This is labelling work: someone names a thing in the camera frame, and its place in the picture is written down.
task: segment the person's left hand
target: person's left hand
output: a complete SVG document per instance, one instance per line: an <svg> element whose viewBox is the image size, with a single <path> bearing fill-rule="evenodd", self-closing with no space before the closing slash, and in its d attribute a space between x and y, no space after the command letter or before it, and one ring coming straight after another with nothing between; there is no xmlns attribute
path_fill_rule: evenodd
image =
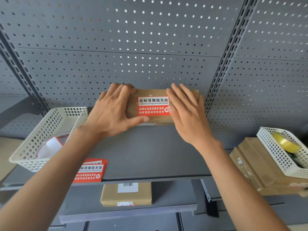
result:
<svg viewBox="0 0 308 231"><path fill-rule="evenodd" d="M136 91L137 89L131 84L111 84L108 92L101 93L82 128L93 134L94 138L102 140L148 122L147 116L126 118L128 97Z"/></svg>

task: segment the forearm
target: forearm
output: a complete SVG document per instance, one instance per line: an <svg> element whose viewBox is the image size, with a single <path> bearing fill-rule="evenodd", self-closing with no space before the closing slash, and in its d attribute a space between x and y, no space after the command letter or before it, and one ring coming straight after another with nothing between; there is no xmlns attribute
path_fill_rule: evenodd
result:
<svg viewBox="0 0 308 231"><path fill-rule="evenodd" d="M289 230L245 179L220 142L213 139L197 149L213 175L237 230Z"/></svg>
<svg viewBox="0 0 308 231"><path fill-rule="evenodd" d="M60 151L0 210L0 230L47 230L96 144L82 127L75 130Z"/></svg>

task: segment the roll of tape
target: roll of tape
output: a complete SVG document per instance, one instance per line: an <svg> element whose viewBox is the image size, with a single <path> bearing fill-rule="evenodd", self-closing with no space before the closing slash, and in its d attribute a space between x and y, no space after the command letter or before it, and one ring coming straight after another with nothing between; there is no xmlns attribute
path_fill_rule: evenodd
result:
<svg viewBox="0 0 308 231"><path fill-rule="evenodd" d="M281 133L275 132L273 134L273 138L281 145L284 150L290 153L296 153L301 148L297 142Z"/></svg>

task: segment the barcode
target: barcode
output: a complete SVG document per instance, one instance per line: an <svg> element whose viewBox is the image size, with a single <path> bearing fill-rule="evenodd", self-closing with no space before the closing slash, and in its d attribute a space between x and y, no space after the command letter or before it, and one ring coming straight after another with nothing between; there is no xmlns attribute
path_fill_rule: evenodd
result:
<svg viewBox="0 0 308 231"><path fill-rule="evenodd" d="M123 186L133 186L133 183L123 183Z"/></svg>

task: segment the hand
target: hand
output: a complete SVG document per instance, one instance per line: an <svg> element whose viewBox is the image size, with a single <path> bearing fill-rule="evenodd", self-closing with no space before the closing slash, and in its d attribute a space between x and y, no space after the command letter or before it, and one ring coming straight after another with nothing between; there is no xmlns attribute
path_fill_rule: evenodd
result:
<svg viewBox="0 0 308 231"><path fill-rule="evenodd" d="M175 128L187 143L199 148L202 143L215 140L204 111L204 100L199 95L198 102L193 93L183 84L177 87L174 83L172 89L167 88L167 95L172 101L168 106Z"/></svg>
<svg viewBox="0 0 308 231"><path fill-rule="evenodd" d="M136 91L137 89L131 84L111 84L108 92L101 93L88 120L82 127L93 134L94 138L102 140L148 122L149 118L146 116L126 118L125 109L128 97Z"/></svg>

